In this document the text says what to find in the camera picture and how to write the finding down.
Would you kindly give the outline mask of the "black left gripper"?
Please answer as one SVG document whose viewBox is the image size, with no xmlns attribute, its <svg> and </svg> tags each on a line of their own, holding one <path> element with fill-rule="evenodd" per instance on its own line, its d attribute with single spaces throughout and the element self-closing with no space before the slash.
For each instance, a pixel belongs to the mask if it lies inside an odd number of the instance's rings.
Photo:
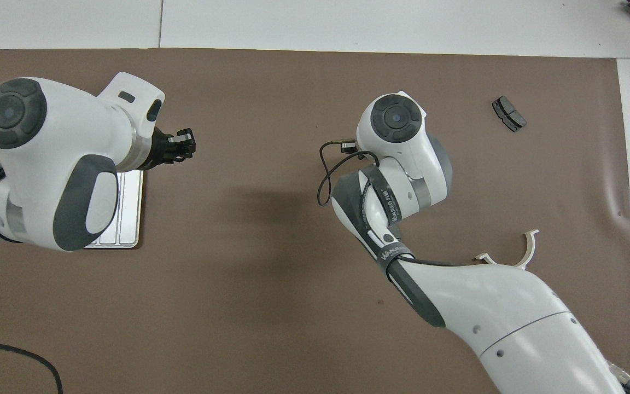
<svg viewBox="0 0 630 394">
<path fill-rule="evenodd" d="M 154 127 L 145 169 L 150 170 L 162 164 L 182 163 L 186 159 L 192 159 L 195 150 L 196 140 L 190 128 L 180 130 L 172 136 Z"/>
</svg>

